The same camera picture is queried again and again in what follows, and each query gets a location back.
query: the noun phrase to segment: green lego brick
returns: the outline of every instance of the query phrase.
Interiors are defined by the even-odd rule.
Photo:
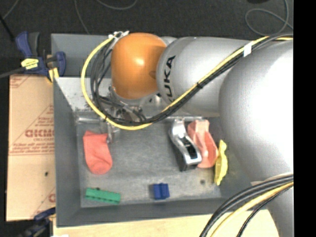
[[[120,194],[99,189],[87,188],[85,191],[85,199],[104,203],[119,204]]]

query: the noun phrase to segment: cable bundle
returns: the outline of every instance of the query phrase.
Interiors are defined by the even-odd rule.
[[[267,203],[283,194],[285,191],[292,188],[294,185],[294,175],[290,174],[284,177],[279,177],[270,181],[263,182],[261,184],[250,187],[246,190],[241,191],[235,196],[224,202],[212,215],[211,219],[207,222],[205,228],[201,232],[199,237],[206,237],[209,230],[214,224],[226,213],[234,210],[232,214],[227,216],[220,225],[213,231],[211,237],[223,228],[231,219],[238,216],[242,212],[245,212],[253,208],[253,212],[244,222],[237,237],[240,237],[246,228],[249,221],[256,215],[256,213]]]

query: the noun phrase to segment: yellow cable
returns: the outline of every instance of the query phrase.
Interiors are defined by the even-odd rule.
[[[111,38],[105,40],[104,42],[100,43],[87,57],[83,68],[82,68],[82,72],[81,72],[81,88],[82,88],[82,92],[83,95],[88,103],[88,105],[93,109],[93,111],[98,114],[101,118],[103,118],[105,121],[107,121],[108,123],[110,123],[113,126],[116,126],[120,129],[124,129],[124,130],[130,130],[130,131],[135,131],[135,130],[139,130],[139,129],[143,129],[145,127],[150,126],[153,123],[147,123],[147,124],[141,124],[141,125],[136,125],[136,126],[126,126],[126,125],[121,125],[118,123],[115,123],[113,120],[111,120],[110,118],[106,117],[104,115],[104,113],[102,113],[91,101],[91,99],[89,98],[86,89],[85,89],[85,84],[84,84],[84,78],[85,78],[85,73],[86,73],[86,69],[91,61],[91,59],[95,56],[95,54],[101,49],[103,48],[105,45],[107,45],[116,35],[112,36]],[[254,45],[264,39],[266,39],[268,37],[262,37],[260,39],[257,40],[253,40],[251,42],[251,45]],[[165,109],[163,109],[162,112],[164,112],[165,110],[167,110],[168,108],[174,106],[176,103],[180,102],[183,98],[185,98],[194,88],[196,88],[198,86],[199,83],[201,83],[203,80],[205,80],[206,78],[208,78],[210,75],[214,74],[216,71],[218,71],[222,66],[224,66],[226,63],[228,63],[229,61],[231,61],[232,59],[234,59],[237,55],[241,54],[244,51],[244,47],[241,47],[240,49],[238,49],[237,51],[235,51],[234,53],[232,53],[230,56],[228,56],[226,59],[224,59],[221,63],[219,63],[214,69],[212,69],[209,73],[207,73],[204,77],[202,77],[197,83],[195,83],[191,88],[189,88],[186,92],[184,92],[180,97],[178,97],[176,100],[174,100],[171,104],[169,104]]]
[[[260,202],[263,202],[264,200],[274,196],[276,193],[292,186],[294,184],[294,182],[290,182],[287,183],[285,185],[282,185],[278,188],[275,188],[273,190],[270,190],[268,192],[265,192],[264,194],[254,198],[253,200],[249,201],[248,203],[246,203],[245,205],[243,205],[242,207],[240,207],[239,209],[237,209],[236,211],[234,211],[233,213],[231,213],[229,216],[227,216],[219,225],[218,227],[214,230],[214,232],[210,235],[210,237],[215,237],[216,234],[219,233],[219,231],[225,226],[227,225],[233,218],[237,217],[238,215],[240,215],[241,213],[249,210],[250,208],[252,208],[253,206],[259,204]]]

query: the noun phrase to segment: pink object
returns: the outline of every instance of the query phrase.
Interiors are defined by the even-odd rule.
[[[202,155],[199,168],[210,168],[215,165],[218,158],[217,146],[208,131],[208,120],[195,120],[188,125],[188,135],[197,145]]]
[[[107,133],[98,134],[89,130],[83,136],[85,161],[93,174],[103,175],[112,168],[107,138]]]

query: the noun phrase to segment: red sock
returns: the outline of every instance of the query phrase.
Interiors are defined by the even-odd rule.
[[[107,138],[107,133],[98,134],[89,130],[83,136],[85,161],[93,174],[103,175],[112,167]]]

